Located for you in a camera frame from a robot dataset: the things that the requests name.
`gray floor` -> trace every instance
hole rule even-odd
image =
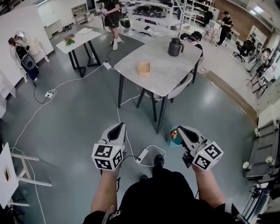
[[[51,40],[56,53],[50,56],[50,63],[44,62],[39,68],[36,89],[39,100],[43,100],[44,94],[60,83],[79,77],[73,71],[68,55],[55,47],[66,35],[63,33]],[[109,55],[112,58],[111,65],[142,45],[126,36],[122,39],[118,51]],[[107,60],[110,41],[110,33],[92,41],[101,62]],[[76,54],[80,65],[87,63],[83,47]],[[91,153],[102,131],[118,122],[118,85],[119,74],[115,70],[101,67],[86,79],[59,87],[57,96],[36,114],[20,137],[16,147],[26,155],[41,159],[32,162],[36,179],[53,184],[53,187],[37,187],[47,224],[82,223],[89,214],[100,179],[100,172],[92,162]],[[11,147],[25,124],[41,106],[33,98],[33,90],[32,83],[22,83],[17,88],[17,97],[8,102],[7,112],[1,121],[1,135]],[[122,100],[138,94],[135,84],[125,80]],[[168,147],[166,136],[176,125],[199,129],[205,137],[216,141],[224,150],[224,156],[213,168],[213,172],[226,197],[232,198],[242,212],[250,196],[248,190],[251,184],[242,176],[242,163],[249,159],[256,125],[235,102],[205,77],[197,75],[195,83],[176,97],[173,104],[168,102],[158,135],[155,132],[151,101],[144,98],[139,109],[135,107],[136,102],[137,98],[119,110],[121,120],[126,123],[134,154],[139,155],[149,144],[164,148],[167,152],[164,166],[181,172],[196,193],[194,173],[182,161],[183,148]],[[126,151],[131,153],[127,142]],[[156,149],[151,149],[144,162],[151,164],[157,153]],[[118,205],[126,189],[142,174],[151,176],[151,170],[137,165],[131,157],[126,159],[120,170]],[[24,208],[24,222],[43,223],[34,185],[21,183],[18,192],[31,205]]]

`white sneaker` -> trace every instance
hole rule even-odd
[[[113,51],[116,51],[117,49],[118,49],[118,42],[117,40],[114,40]]]
[[[122,39],[120,37],[118,37],[117,38],[117,43],[120,43],[120,42],[122,42]]]

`small paper bowl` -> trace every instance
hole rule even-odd
[[[141,76],[150,75],[151,64],[148,61],[140,61],[138,64],[138,74]]]

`floor mat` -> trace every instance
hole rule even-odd
[[[222,80],[219,76],[217,76],[214,72],[208,71],[205,75],[211,82],[215,83],[219,88],[221,88],[224,92],[226,92],[238,105],[242,108],[242,110],[251,117],[254,122],[258,123],[257,112],[254,108],[237,92],[235,91],[229,84],[227,84],[224,80]]]

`bottle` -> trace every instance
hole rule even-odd
[[[96,58],[95,58],[95,55],[92,53],[92,59],[93,59],[93,62],[96,62]]]

